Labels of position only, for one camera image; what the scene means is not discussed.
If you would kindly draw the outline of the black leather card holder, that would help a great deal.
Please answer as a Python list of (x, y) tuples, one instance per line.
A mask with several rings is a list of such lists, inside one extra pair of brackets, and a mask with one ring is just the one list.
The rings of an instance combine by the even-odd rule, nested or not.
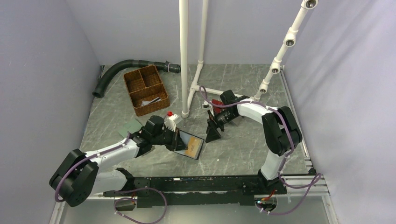
[(187, 148), (184, 150), (176, 150), (174, 152), (188, 158), (198, 160), (205, 140), (182, 130), (180, 130), (179, 133), (182, 142), (186, 145)]

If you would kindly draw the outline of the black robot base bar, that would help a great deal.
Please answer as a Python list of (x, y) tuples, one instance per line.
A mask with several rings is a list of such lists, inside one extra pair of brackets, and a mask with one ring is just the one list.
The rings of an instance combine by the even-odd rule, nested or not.
[(138, 208), (163, 205), (161, 191), (168, 205), (239, 204), (250, 206), (268, 195), (285, 195), (287, 189), (279, 181), (266, 181), (258, 175), (137, 177), (134, 185), (122, 192), (105, 191), (104, 197), (132, 196), (131, 190), (143, 188), (135, 194)]

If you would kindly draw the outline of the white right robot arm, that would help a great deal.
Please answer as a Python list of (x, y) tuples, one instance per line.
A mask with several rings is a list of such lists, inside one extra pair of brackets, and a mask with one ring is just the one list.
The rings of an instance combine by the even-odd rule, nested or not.
[(214, 100), (207, 99), (205, 87), (200, 86), (199, 92), (211, 106), (206, 129), (207, 143), (219, 140), (224, 125), (239, 117), (252, 119), (263, 126), (269, 152), (258, 171), (257, 187), (264, 194), (270, 193), (279, 182), (287, 157), (303, 139), (291, 109), (287, 106), (270, 107), (247, 96), (237, 97), (232, 90), (220, 95), (219, 105)]

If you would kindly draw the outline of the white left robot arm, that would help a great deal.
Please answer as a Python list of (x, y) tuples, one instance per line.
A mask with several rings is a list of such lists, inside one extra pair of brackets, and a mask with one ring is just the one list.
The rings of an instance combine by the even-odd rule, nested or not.
[(55, 190), (55, 201), (75, 207), (91, 194), (114, 191), (130, 195), (136, 189), (135, 177), (124, 168), (111, 172), (107, 169), (146, 155), (154, 146), (166, 146), (170, 151), (186, 149), (177, 128), (181, 121), (182, 117), (176, 114), (153, 115), (139, 131), (127, 133), (120, 142), (94, 151), (70, 151), (49, 181)]

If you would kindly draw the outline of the white card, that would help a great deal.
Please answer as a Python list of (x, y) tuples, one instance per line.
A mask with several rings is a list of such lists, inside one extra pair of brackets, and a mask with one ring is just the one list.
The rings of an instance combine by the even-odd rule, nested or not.
[(149, 105), (149, 104), (151, 104), (153, 102), (155, 102), (155, 101), (154, 100), (152, 100), (152, 101), (143, 100), (142, 103), (141, 103), (141, 107), (147, 106), (147, 105)]

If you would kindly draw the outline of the gold VIP card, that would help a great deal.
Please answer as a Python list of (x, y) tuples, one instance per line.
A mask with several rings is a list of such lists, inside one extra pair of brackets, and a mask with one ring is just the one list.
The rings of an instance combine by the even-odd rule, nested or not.
[(184, 155), (193, 159), (197, 159), (201, 151), (202, 145), (203, 145), (203, 141), (201, 138), (197, 138), (194, 136), (190, 137)]

